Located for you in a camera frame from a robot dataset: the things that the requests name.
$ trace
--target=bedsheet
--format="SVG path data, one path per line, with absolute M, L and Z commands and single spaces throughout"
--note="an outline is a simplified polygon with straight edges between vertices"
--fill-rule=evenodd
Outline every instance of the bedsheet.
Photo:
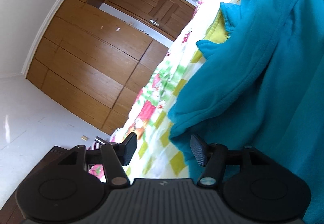
M 196 42 L 204 38 L 222 39 L 215 35 L 221 20 L 218 14 L 221 2 L 239 4 L 240 0 L 197 2 L 192 20 L 174 41 L 148 84 L 138 93 L 125 125 L 111 136 L 110 141 L 116 142 L 122 142 L 131 132 L 138 136 L 137 150 L 124 168 L 130 181 L 134 178 L 189 177 L 182 152 L 168 139 L 172 123 L 167 113 L 180 90 L 205 62 Z

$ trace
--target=dark brown wooden furniture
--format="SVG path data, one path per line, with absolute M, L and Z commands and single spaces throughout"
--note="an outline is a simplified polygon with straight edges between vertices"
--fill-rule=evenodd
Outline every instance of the dark brown wooden furniture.
M 54 146 L 40 162 L 33 168 L 28 174 L 33 174 L 38 170 L 44 168 L 50 162 L 57 159 L 59 156 L 64 154 L 67 150 L 59 146 Z M 15 199 L 15 192 L 10 196 L 7 202 L 0 210 L 0 224 L 20 224 L 24 220 Z
M 105 0 L 105 3 L 138 19 L 175 40 L 191 20 L 195 7 L 185 0 Z

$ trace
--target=ribbed gray panel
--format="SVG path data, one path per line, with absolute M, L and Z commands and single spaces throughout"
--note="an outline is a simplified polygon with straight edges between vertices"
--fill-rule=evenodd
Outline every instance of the ribbed gray panel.
M 26 220 L 24 224 L 35 224 Z M 191 179 L 136 179 L 114 190 L 102 207 L 74 224 L 256 224 L 230 211 L 214 190 Z M 290 224 L 304 224 L 295 220 Z

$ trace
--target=teal fabric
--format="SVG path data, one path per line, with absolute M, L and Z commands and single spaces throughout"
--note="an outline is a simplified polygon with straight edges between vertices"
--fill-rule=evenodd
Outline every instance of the teal fabric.
M 324 223 L 324 0 L 242 0 L 221 9 L 231 37 L 197 42 L 206 62 L 169 111 L 170 140 L 194 180 L 202 168 L 191 133 L 229 149 L 255 146 L 307 182 L 304 220 Z

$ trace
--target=wooden door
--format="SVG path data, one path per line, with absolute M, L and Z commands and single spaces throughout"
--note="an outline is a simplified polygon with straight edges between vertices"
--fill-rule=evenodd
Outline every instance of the wooden door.
M 185 0 L 106 0 L 126 14 L 175 40 L 191 20 L 194 6 Z

